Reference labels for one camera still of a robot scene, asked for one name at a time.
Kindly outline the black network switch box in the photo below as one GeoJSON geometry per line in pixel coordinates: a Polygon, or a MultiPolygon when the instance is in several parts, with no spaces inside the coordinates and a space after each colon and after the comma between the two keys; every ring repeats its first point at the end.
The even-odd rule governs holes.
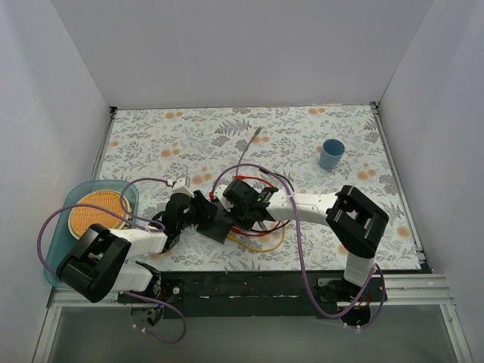
{"type": "Polygon", "coordinates": [[[233,221],[226,215],[226,211],[220,202],[216,202],[215,206],[215,213],[210,219],[197,226],[197,232],[211,240],[223,244],[231,231],[233,221]]]}

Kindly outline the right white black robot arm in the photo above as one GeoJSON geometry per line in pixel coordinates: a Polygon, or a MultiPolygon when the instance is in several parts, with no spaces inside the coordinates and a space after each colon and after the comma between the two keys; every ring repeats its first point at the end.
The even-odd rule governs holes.
{"type": "Polygon", "coordinates": [[[335,194],[290,194],[267,187],[257,191],[235,179],[215,191],[234,226],[247,230],[257,222],[299,220],[329,227],[348,251],[343,294],[362,299],[370,290],[368,275],[389,216],[359,189],[345,185],[335,194]]]}

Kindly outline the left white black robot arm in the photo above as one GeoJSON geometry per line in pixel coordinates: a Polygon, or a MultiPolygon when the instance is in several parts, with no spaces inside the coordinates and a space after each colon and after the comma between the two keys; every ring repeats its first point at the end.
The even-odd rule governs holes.
{"type": "Polygon", "coordinates": [[[161,273],[145,262],[128,260],[165,253],[178,243],[184,229],[214,222],[218,211],[200,191],[174,193],[164,211],[154,216],[155,222],[164,225],[163,231],[93,224],[60,262],[56,276],[92,303],[110,292],[125,291],[151,303],[160,296],[161,273]]]}

